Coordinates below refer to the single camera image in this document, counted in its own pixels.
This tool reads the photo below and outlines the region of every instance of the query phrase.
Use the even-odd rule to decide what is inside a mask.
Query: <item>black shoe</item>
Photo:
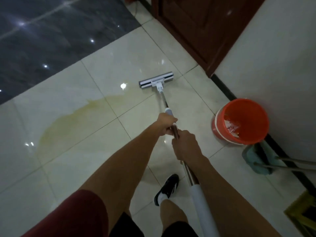
[[[163,194],[166,194],[168,198],[170,198],[170,195],[177,189],[179,185],[179,181],[180,181],[179,175],[177,174],[173,174],[166,180],[165,184],[163,185],[163,187],[160,189],[160,191],[156,194],[154,198],[154,203],[156,206],[159,206],[158,195],[160,193],[163,193]]]

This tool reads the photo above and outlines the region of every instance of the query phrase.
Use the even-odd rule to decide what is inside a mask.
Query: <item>red bucket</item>
[[[225,120],[238,123],[238,137],[233,136],[225,125]],[[212,120],[212,131],[219,139],[242,145],[252,145],[262,141],[269,130],[266,111],[249,99],[235,99],[220,109]]]

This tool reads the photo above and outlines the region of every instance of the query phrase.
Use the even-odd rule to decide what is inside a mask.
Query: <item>red shirt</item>
[[[102,200],[91,191],[79,190],[22,237],[107,237],[108,226]]]

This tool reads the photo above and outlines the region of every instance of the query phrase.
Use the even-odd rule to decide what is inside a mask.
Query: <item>bucket handle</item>
[[[218,117],[219,112],[220,112],[222,109],[223,109],[223,107],[222,107],[221,109],[219,109],[219,111],[218,111],[218,112],[216,113],[216,115],[215,115],[215,128],[216,128],[217,132],[219,133],[219,135],[220,135],[224,140],[226,140],[226,141],[228,141],[228,142],[230,142],[230,143],[233,143],[233,144],[235,144],[235,145],[244,145],[244,144],[232,142],[232,141],[226,139],[226,138],[219,132],[219,130],[218,130],[218,128],[217,128],[217,117]]]

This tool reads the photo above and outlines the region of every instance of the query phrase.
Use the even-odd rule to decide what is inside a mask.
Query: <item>door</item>
[[[154,16],[214,73],[264,0],[152,0]]]

